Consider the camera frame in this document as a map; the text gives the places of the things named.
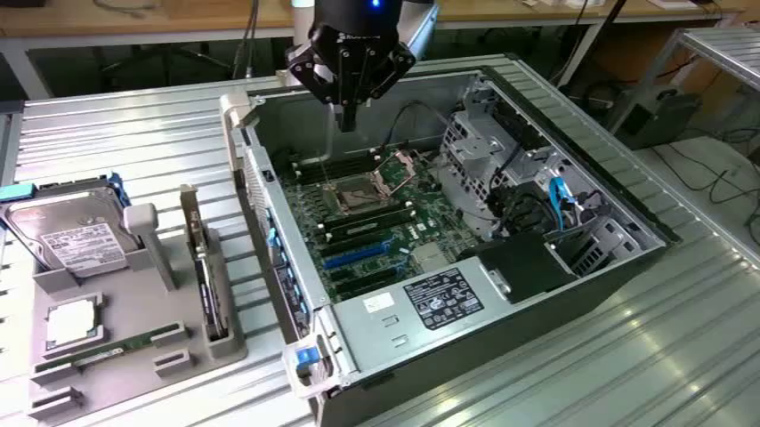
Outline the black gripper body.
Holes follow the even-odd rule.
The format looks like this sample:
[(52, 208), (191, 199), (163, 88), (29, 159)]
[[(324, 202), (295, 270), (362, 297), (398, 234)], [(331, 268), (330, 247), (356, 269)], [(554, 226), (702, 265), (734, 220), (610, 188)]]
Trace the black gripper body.
[(400, 15), (400, 1), (315, 2), (311, 45), (342, 85), (352, 85), (368, 45), (400, 42)]

